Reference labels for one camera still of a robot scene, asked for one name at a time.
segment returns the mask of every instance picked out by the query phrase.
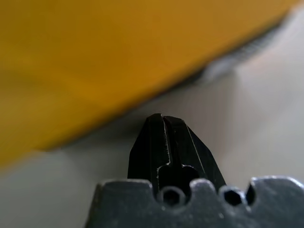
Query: yellow object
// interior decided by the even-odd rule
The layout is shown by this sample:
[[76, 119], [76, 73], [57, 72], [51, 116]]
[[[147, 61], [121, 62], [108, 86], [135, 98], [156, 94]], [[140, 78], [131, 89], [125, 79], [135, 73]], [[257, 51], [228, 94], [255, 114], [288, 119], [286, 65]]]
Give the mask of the yellow object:
[[0, 167], [156, 95], [297, 0], [2, 0]]

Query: white surface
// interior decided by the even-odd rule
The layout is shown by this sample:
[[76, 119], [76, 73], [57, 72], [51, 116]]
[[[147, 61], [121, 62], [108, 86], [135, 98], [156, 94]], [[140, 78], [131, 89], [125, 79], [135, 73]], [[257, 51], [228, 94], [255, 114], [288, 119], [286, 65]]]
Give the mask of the white surface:
[[145, 118], [182, 118], [228, 184], [252, 176], [304, 181], [304, 10], [263, 53], [209, 85], [155, 99], [81, 141], [38, 153], [0, 177], [1, 228], [82, 228], [96, 182], [124, 178]]

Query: yellow surface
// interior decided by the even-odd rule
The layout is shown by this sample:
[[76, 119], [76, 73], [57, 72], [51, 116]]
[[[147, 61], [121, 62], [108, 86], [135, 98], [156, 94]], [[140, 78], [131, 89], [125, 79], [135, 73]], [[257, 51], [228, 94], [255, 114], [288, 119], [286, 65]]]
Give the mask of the yellow surface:
[[296, 0], [2, 0], [0, 167], [110, 120]]

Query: black metal jaw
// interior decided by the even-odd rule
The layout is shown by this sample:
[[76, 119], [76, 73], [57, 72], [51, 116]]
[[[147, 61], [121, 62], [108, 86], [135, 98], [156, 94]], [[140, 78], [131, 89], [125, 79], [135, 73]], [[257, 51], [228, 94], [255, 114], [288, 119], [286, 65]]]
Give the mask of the black metal jaw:
[[210, 150], [183, 120], [147, 118], [128, 179], [98, 185], [87, 228], [304, 227], [304, 188], [286, 177], [227, 187]]

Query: gray background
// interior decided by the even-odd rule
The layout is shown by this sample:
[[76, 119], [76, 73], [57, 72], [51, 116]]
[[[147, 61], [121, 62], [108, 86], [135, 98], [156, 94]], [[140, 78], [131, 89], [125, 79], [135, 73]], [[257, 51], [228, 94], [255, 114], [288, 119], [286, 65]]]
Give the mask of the gray background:
[[264, 175], [304, 181], [304, 9], [272, 45], [225, 77], [175, 90], [3, 171], [0, 227], [83, 227], [95, 184], [126, 177], [130, 149], [153, 113], [184, 119], [229, 185], [245, 189], [251, 177]]

